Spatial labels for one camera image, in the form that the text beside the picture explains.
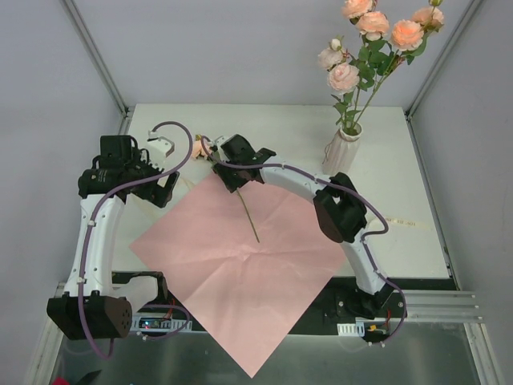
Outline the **single pink rose stem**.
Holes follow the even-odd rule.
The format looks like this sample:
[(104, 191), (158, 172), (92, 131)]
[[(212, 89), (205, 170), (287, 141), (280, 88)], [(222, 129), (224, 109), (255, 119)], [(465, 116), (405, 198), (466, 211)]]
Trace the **single pink rose stem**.
[(410, 18), (401, 19), (393, 26), (390, 25), (387, 40), (392, 47), (394, 58), (390, 68), (391, 73), (387, 79), (403, 63), (410, 65), (422, 55), (426, 50), (429, 37), (437, 34), (444, 27), (445, 16), (440, 10), (441, 5), (440, 1), (429, 1), (427, 6), (416, 10)]

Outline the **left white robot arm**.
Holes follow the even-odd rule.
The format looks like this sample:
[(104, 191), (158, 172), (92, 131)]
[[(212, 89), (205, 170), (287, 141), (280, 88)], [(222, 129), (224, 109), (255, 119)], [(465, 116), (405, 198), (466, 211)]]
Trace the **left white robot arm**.
[(180, 174), (168, 176), (164, 185), (155, 180), (132, 183), (161, 174), (134, 137), (101, 136), (100, 153), (78, 181), (81, 224), (73, 266), (63, 293), (46, 307), (70, 340), (125, 338), (135, 312), (144, 306), (160, 312), (168, 306), (161, 272), (132, 273), (120, 287), (112, 281), (115, 235), (127, 197), (133, 194), (161, 209), (171, 200)]

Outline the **pink flowers with green leaves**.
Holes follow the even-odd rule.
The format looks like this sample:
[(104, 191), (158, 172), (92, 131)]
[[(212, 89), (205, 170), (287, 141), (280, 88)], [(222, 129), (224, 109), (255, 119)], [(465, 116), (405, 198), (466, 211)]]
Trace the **pink flowers with green leaves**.
[[(209, 153), (213, 154), (215, 152), (215, 150), (213, 149), (213, 146), (209, 142), (207, 142), (206, 147), (207, 147), (208, 150), (205, 151), (204, 148), (203, 148), (203, 145), (202, 145), (201, 138), (202, 138), (202, 135), (195, 134), (195, 141), (194, 141), (194, 144), (193, 144), (193, 150), (192, 150), (191, 158), (195, 159), (195, 160), (198, 160), (199, 158), (201, 158), (201, 159), (204, 159), (204, 160), (208, 161), (210, 164), (214, 164), (214, 161), (211, 158), (208, 157), (208, 154)], [(241, 204), (244, 207), (244, 211), (245, 211), (246, 217), (248, 218), (248, 222), (251, 225), (251, 228), (252, 228), (252, 231), (253, 231), (253, 235), (256, 238), (256, 241), (260, 242), (260, 238), (258, 236), (256, 227), (255, 227), (255, 225), (253, 223), (253, 220), (251, 218), (250, 212), (248, 210), (248, 206), (246, 205), (246, 203), (244, 201), (244, 198), (241, 195), (239, 189), (236, 190), (236, 195), (238, 196)]]

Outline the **pink paper wrapping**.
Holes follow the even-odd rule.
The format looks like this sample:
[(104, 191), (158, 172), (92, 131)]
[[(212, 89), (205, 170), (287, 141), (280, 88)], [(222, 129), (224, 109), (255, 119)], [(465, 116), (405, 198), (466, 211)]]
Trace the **pink paper wrapping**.
[[(311, 302), (344, 265), (341, 246), (319, 229), (314, 207), (268, 184), (241, 191), (244, 207), (217, 176), (205, 177), (150, 229), (131, 243), (146, 267), (160, 271), (184, 305), (202, 297), (218, 308), (224, 294), (258, 300), (294, 290)], [(292, 329), (286, 321), (214, 323), (205, 330), (249, 376), (254, 376)]]

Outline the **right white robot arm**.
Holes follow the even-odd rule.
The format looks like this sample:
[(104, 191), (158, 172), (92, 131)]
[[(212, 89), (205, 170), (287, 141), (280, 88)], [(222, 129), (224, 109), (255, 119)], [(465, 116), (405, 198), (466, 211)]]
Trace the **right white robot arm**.
[(361, 196), (343, 172), (316, 176), (286, 163), (274, 151), (256, 151), (241, 135), (221, 136), (200, 144), (212, 170), (233, 193), (248, 182), (282, 188), (311, 203), (321, 232), (344, 251), (356, 278), (356, 288), (344, 301), (357, 317), (373, 319), (386, 311), (395, 290), (373, 257), (370, 237), (389, 232), (386, 219)]

